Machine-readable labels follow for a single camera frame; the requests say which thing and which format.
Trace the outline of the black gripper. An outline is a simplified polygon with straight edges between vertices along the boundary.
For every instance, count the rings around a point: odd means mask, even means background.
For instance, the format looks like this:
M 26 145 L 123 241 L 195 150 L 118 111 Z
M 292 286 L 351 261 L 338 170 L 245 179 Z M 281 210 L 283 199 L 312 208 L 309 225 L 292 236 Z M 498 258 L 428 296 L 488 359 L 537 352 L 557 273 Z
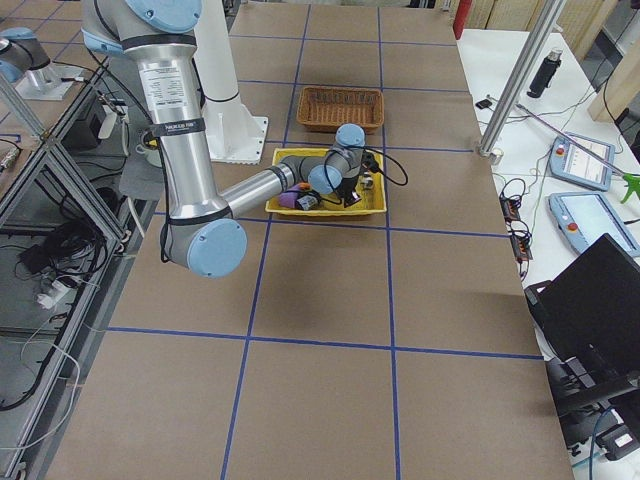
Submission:
M 361 201 L 361 196 L 357 193 L 358 176 L 344 177 L 336 188 L 337 194 L 343 198 L 343 206 L 350 208 Z

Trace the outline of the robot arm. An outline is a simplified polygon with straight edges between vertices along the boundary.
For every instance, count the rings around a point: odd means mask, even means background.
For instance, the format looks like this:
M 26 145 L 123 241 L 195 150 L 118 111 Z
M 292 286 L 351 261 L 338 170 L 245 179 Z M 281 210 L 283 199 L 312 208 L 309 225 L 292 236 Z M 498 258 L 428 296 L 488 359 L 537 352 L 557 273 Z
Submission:
M 300 182 L 323 194 L 355 185 L 365 132 L 344 123 L 324 156 L 289 155 L 218 191 L 215 155 L 255 146 L 265 134 L 261 118 L 239 98 L 221 2 L 85 1 L 82 14 L 88 49 L 137 66 L 166 178 L 161 247 L 167 260 L 203 277 L 223 277 L 246 253 L 237 215 Z
M 63 100 L 74 83 L 85 80 L 83 71 L 55 64 L 29 28 L 1 32 L 1 74 L 26 100 Z

